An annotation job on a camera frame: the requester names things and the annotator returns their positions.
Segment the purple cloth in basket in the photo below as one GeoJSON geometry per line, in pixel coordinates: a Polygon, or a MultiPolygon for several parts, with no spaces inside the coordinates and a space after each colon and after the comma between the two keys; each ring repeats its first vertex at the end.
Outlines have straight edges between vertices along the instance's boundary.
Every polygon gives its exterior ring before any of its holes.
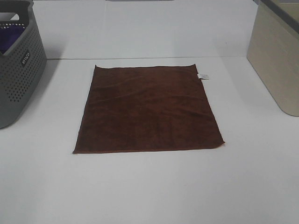
{"type": "Polygon", "coordinates": [[[14,42],[21,36],[24,27],[12,25],[0,29],[0,52],[4,54],[14,42]]]}

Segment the grey perforated laundry basket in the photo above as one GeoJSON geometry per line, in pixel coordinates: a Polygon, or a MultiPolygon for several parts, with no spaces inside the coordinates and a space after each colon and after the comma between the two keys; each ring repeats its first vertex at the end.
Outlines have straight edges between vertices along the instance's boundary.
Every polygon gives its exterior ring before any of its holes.
{"type": "Polygon", "coordinates": [[[0,53],[0,127],[13,124],[35,91],[47,57],[31,0],[2,0],[1,13],[15,13],[18,20],[1,21],[0,28],[24,27],[21,36],[0,53]]]}

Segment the beige storage bin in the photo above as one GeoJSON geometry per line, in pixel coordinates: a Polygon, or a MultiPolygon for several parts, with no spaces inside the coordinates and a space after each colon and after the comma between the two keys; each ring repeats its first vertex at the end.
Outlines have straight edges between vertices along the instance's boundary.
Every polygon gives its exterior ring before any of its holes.
{"type": "Polygon", "coordinates": [[[286,114],[299,115],[299,5],[261,0],[247,59],[286,114]]]}

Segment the brown towel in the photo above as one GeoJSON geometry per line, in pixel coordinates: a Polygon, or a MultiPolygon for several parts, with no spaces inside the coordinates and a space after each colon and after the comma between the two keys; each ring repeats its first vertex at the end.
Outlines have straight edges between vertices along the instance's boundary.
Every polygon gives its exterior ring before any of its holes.
{"type": "Polygon", "coordinates": [[[196,65],[95,67],[75,154],[224,144],[196,65]]]}

